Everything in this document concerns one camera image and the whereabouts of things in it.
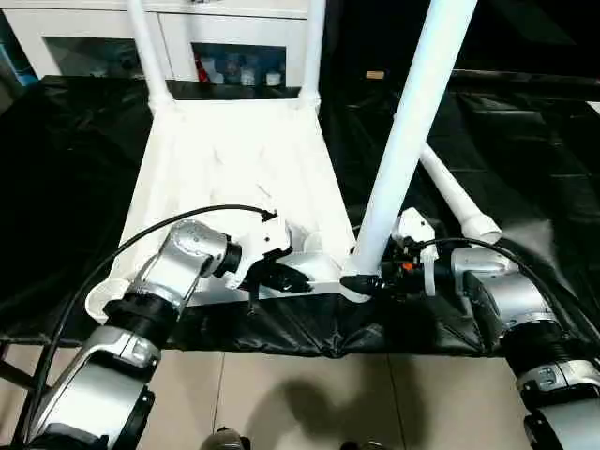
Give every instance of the white cabinet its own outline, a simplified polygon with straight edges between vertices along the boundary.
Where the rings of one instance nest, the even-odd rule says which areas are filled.
[[[4,9],[36,74],[141,76],[125,11]],[[156,13],[148,13],[163,73],[173,78]]]
[[[308,0],[144,5],[168,79],[266,84],[270,74],[302,84]],[[142,76],[125,0],[0,0],[0,8],[39,77]]]
[[[256,84],[265,84],[268,72],[288,86],[302,84],[306,20],[192,14],[159,20],[176,80],[198,81],[202,61],[210,59],[209,71],[225,83],[236,83],[247,66]]]

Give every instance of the tiled floor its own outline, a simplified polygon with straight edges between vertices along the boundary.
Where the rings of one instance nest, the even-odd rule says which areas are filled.
[[[54,373],[73,351],[61,351]],[[38,349],[12,347],[30,370]],[[337,450],[377,441],[406,450],[527,450],[525,410],[503,360],[435,356],[305,359],[250,353],[165,352],[142,450],[198,450],[213,429],[248,435],[255,450]],[[0,381],[0,443],[21,390]]]

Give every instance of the silver robot arm segment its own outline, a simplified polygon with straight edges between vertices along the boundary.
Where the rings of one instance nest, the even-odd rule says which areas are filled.
[[[281,223],[275,217],[265,221],[263,229],[280,231]],[[258,232],[257,239],[264,242],[264,232]],[[201,222],[182,220],[173,225],[123,299],[106,306],[106,324],[85,342],[43,397],[33,417],[28,448],[135,448],[154,403],[147,384],[160,361],[160,349],[200,278],[243,279],[246,273],[240,270],[246,272],[263,256],[257,251],[289,246],[283,237],[267,241],[271,247],[254,246],[256,251],[245,253],[228,235]]]
[[[459,297],[483,314],[489,338],[517,377],[530,415],[533,449],[600,448],[600,372],[581,344],[567,336],[535,285],[507,259],[485,248],[458,248],[452,270]]]

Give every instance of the white pole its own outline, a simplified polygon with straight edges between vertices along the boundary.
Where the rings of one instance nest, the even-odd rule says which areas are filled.
[[[173,96],[167,88],[164,74],[158,63],[157,52],[152,43],[152,34],[146,21],[145,11],[143,9],[143,0],[127,0],[129,9],[129,18],[133,25],[133,34],[135,45],[138,48],[138,54],[142,61],[143,75],[146,79],[149,91],[148,104],[150,109],[155,112],[157,107],[164,103],[173,101]]]
[[[500,240],[503,236],[500,227],[490,216],[481,212],[427,143],[423,146],[421,164],[460,222],[463,236],[480,239],[490,244]]]
[[[348,270],[375,274],[477,0],[431,0]]]
[[[307,21],[307,51],[304,65],[304,81],[299,97],[308,101],[319,101],[319,74],[323,49],[326,0],[310,0]]]

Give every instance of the black plastic sheet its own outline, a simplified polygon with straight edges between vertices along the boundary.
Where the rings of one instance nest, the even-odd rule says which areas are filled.
[[[294,90],[177,82],[177,98],[286,98]],[[323,89],[322,128],[353,224],[368,201],[398,96],[352,99]],[[593,99],[595,93],[586,94]],[[5,263],[0,338],[47,342],[57,314],[93,263],[114,249],[151,126],[140,82],[45,79],[0,117]],[[600,118],[581,99],[514,88],[451,88],[429,143],[475,201],[500,223],[503,243],[551,283],[571,331],[600,337]],[[405,206],[439,236],[459,228],[419,169]],[[356,305],[338,295],[190,307],[172,336],[183,350],[325,355],[495,354],[479,317],[452,296]],[[78,307],[64,345],[95,323]]]

